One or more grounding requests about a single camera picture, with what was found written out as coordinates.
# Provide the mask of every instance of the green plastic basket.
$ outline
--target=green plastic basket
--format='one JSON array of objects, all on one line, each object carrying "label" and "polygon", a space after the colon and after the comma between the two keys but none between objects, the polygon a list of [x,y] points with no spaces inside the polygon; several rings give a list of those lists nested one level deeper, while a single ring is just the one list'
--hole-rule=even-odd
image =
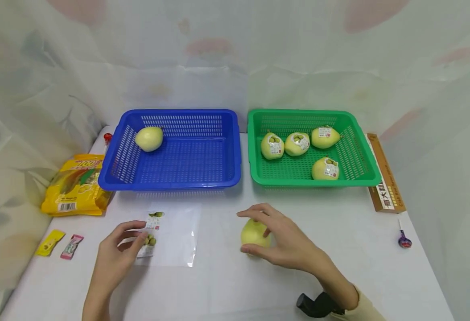
[{"label": "green plastic basket", "polygon": [[[260,142],[268,132],[285,140],[292,132],[312,134],[314,128],[330,125],[341,139],[328,149],[310,146],[301,156],[285,152],[282,158],[267,160]],[[346,111],[302,111],[297,109],[253,109],[248,115],[248,148],[251,176],[263,186],[346,187],[377,186],[380,174],[367,140],[353,115]],[[336,181],[313,180],[312,166],[329,156],[339,162]]]}]

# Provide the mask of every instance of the basket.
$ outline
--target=basket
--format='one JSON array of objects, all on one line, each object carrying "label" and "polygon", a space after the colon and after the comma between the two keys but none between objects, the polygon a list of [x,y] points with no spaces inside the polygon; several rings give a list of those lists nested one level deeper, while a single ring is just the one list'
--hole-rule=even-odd
[{"label": "basket", "polygon": [[[135,143],[138,131],[158,126],[154,152]],[[228,109],[136,109],[121,117],[104,159],[105,190],[224,189],[241,175],[239,126]]]},{"label": "basket", "polygon": [[[292,132],[312,134],[314,128],[329,125],[341,139],[328,149],[310,146],[301,156],[284,153],[282,158],[267,160],[260,142],[270,131],[285,140]],[[356,118],[346,111],[302,111],[297,109],[254,109],[248,115],[248,147],[251,176],[256,183],[280,187],[377,186],[380,174],[376,160]],[[329,156],[340,167],[336,181],[313,180],[312,166]]]}]

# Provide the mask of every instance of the peeled pomelo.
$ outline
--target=peeled pomelo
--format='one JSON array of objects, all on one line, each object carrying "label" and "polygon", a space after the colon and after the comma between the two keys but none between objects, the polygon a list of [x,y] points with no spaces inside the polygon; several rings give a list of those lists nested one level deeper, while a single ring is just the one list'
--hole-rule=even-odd
[{"label": "peeled pomelo", "polygon": [[256,244],[261,247],[270,247],[270,236],[264,237],[266,229],[265,224],[250,218],[240,233],[242,245]]},{"label": "peeled pomelo", "polygon": [[285,151],[290,156],[303,155],[310,148],[310,138],[306,132],[293,132],[285,141]]},{"label": "peeled pomelo", "polygon": [[136,144],[144,152],[153,152],[162,145],[164,132],[159,127],[146,127],[141,129],[136,135]]},{"label": "peeled pomelo", "polygon": [[336,181],[340,177],[338,162],[329,157],[323,157],[312,166],[312,178],[315,180]]},{"label": "peeled pomelo", "polygon": [[319,127],[312,131],[312,145],[317,148],[330,148],[339,140],[339,132],[329,126]]},{"label": "peeled pomelo", "polygon": [[260,150],[266,159],[276,159],[283,156],[285,144],[283,143],[283,139],[279,138],[279,136],[273,132],[269,132],[264,136],[264,139],[262,139]]}]

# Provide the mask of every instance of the yellow snack bag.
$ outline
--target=yellow snack bag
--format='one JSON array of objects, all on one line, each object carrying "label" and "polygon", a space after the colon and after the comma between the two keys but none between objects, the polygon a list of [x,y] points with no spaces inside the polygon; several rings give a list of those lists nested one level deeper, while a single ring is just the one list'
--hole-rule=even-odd
[{"label": "yellow snack bag", "polygon": [[37,255],[41,256],[49,256],[51,252],[53,251],[53,247],[56,246],[56,244],[62,240],[62,237],[64,237],[65,233],[62,232],[61,230],[52,230],[51,233],[46,237],[44,242],[40,244],[39,248],[35,252]]},{"label": "yellow snack bag", "polygon": [[112,192],[98,185],[104,155],[75,155],[55,175],[41,211],[51,216],[101,215]]}]

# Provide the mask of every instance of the pink candy wrapper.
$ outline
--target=pink candy wrapper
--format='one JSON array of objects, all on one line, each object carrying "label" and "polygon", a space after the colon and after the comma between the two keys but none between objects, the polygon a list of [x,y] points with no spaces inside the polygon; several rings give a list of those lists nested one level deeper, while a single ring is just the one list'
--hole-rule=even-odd
[{"label": "pink candy wrapper", "polygon": [[62,254],[60,254],[60,257],[66,260],[72,259],[74,255],[74,251],[76,251],[78,244],[82,242],[82,240],[83,240],[83,236],[74,234],[69,244],[65,247]]}]

